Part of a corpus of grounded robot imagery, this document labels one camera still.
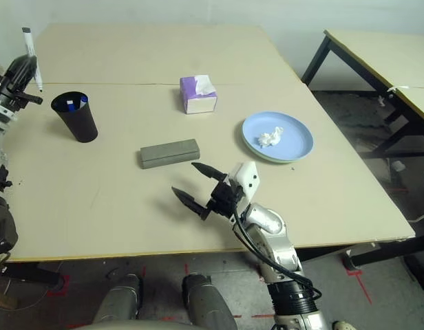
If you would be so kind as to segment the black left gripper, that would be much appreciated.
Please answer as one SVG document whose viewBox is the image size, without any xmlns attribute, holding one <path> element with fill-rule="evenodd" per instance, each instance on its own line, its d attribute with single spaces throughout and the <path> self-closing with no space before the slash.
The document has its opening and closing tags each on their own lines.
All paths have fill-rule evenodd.
<svg viewBox="0 0 424 330">
<path fill-rule="evenodd" d="M 4 76 L 0 76 L 0 105 L 6 109 L 22 109 L 29 102 L 41 105 L 43 99 L 21 93 L 34 78 L 37 69 L 37 57 L 23 55 L 12 61 Z"/>
</svg>

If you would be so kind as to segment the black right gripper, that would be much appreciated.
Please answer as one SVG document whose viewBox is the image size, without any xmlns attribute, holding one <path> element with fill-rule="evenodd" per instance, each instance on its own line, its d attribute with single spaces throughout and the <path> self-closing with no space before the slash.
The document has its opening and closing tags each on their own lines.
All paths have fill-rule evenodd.
<svg viewBox="0 0 424 330">
<path fill-rule="evenodd" d="M 243 188 L 233 181 L 227 184 L 228 175 L 212 166 L 200 162 L 191 162 L 191 165 L 204 176 L 218 181 L 211 193 L 210 200 L 206 204 L 206 208 L 197 203 L 187 192 L 172 187 L 171 189 L 175 196 L 184 206 L 196 213 L 203 221 L 209 216 L 210 211 L 223 217 L 232 217 L 237 204 L 244 196 Z"/>
</svg>

